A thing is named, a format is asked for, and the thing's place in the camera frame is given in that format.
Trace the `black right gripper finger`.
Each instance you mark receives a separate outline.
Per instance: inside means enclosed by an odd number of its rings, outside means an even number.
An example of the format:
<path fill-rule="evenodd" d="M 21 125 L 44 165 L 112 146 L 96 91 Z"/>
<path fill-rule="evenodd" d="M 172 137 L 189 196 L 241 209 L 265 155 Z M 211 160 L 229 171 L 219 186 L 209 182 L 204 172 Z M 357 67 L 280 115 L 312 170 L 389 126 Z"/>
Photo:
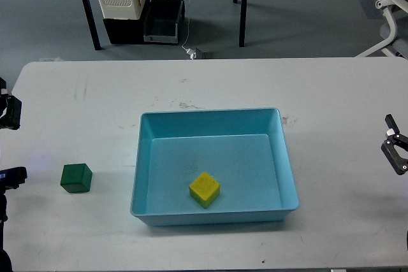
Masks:
<path fill-rule="evenodd" d="M 407 136 L 400 133 L 392 114 L 385 116 L 385 123 L 388 126 L 388 130 L 386 132 L 386 139 L 381 145 L 381 150 L 395 173 L 397 175 L 404 175 L 407 172 L 407 159 L 397 152 L 396 147 L 407 151 Z"/>

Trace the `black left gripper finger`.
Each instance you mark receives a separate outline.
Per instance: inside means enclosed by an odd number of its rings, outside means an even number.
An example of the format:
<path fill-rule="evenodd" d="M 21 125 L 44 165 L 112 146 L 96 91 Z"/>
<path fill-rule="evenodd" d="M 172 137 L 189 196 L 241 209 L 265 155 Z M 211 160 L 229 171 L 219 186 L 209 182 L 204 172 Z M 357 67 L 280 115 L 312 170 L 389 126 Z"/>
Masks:
<path fill-rule="evenodd" d="M 22 102 L 8 93 L 6 81 L 1 78 L 1 129 L 20 128 Z"/>

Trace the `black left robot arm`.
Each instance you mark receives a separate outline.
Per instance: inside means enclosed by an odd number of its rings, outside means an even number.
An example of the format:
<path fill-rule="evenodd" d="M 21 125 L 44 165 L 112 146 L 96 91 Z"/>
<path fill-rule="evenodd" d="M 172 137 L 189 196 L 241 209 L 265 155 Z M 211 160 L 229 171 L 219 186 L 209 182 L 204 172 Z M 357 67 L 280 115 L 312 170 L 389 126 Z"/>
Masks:
<path fill-rule="evenodd" d="M 19 129 L 21 107 L 21 101 L 7 91 L 6 81 L 1 78 L 1 129 Z M 25 168 L 1 170 L 1 271 L 13 271 L 10 256 L 4 249 L 4 223 L 8 220 L 6 191 L 17 189 L 25 178 Z"/>

